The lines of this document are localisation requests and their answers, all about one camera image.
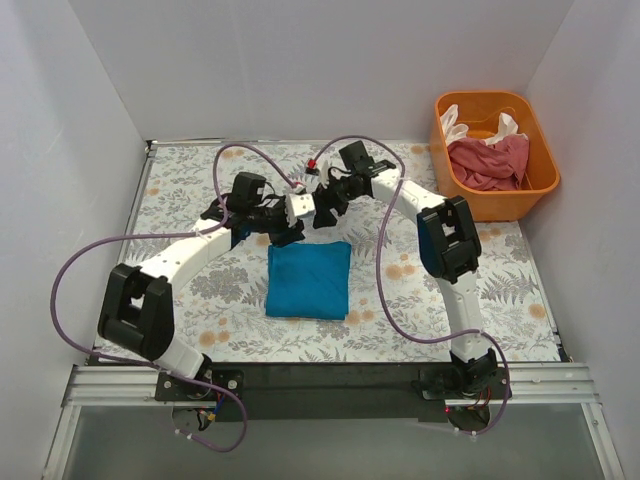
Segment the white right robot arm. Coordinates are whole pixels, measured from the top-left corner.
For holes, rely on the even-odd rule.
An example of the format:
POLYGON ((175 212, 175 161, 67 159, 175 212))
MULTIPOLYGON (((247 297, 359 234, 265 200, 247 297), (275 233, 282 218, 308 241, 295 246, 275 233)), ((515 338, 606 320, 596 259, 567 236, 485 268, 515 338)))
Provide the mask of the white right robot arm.
POLYGON ((443 197, 410 180, 397 153, 376 161, 367 151, 366 137, 348 136, 339 155, 343 165, 334 167, 315 155, 306 165, 319 179, 313 193, 316 228, 336 224, 349 203, 370 197, 411 220, 417 229, 423 267, 433 277, 443 297, 450 333, 450 365, 432 382, 437 392, 475 397, 486 393, 498 371, 496 346, 483 331, 483 317, 476 294, 477 271, 482 252, 467 201, 443 197))

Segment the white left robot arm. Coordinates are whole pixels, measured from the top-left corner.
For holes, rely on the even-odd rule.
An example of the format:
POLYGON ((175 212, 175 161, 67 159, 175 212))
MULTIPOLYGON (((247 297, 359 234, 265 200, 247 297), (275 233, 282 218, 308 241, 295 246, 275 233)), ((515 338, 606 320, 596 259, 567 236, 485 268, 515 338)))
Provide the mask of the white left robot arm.
POLYGON ((176 332, 174 294, 252 233, 267 233, 278 246, 301 240, 302 218, 315 212, 313 197, 302 185, 285 195, 266 195, 265 186, 261 175, 238 174, 232 190, 211 203, 186 238, 110 273, 99 336, 178 375, 178 387, 190 399, 211 392, 211 360, 176 332))

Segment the blue t shirt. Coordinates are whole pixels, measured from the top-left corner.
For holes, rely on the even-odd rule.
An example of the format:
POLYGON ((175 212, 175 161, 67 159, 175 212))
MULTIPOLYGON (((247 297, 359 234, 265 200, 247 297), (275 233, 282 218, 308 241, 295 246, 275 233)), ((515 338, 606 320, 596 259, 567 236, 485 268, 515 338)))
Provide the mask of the blue t shirt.
POLYGON ((339 241, 268 248, 266 315, 342 321, 349 312, 352 247, 339 241))

